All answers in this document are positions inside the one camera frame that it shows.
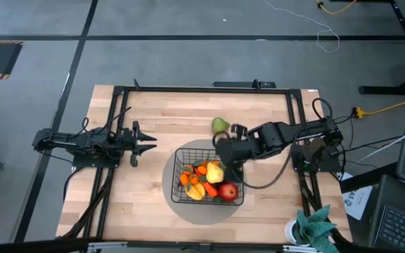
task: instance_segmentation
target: wooden table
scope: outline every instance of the wooden table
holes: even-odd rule
[[[88,129],[105,124],[112,92],[113,86],[95,86],[87,114]],[[311,101],[319,97],[318,91],[302,90],[302,96],[307,119],[317,119]],[[145,134],[157,138],[157,147],[139,157],[137,168],[130,166],[126,155],[115,170],[103,239],[287,243],[284,225],[302,209],[297,174],[291,162],[277,183],[264,190],[247,189],[243,205],[232,217],[214,225],[195,225],[181,219],[168,206],[162,191],[165,162],[183,144],[211,139],[212,118],[223,117],[249,129],[265,122],[288,123],[284,95],[129,92],[128,106],[132,109],[124,118],[124,126],[138,120]],[[299,118],[296,102],[294,108],[295,117]],[[268,183],[282,167],[288,149],[267,160],[245,165],[248,182]],[[71,179],[57,235],[68,232],[87,208],[95,171],[87,168]],[[328,173],[318,173],[318,180],[323,205],[331,205],[330,220],[351,240],[338,182]],[[96,234],[98,217],[96,211],[91,235]]]

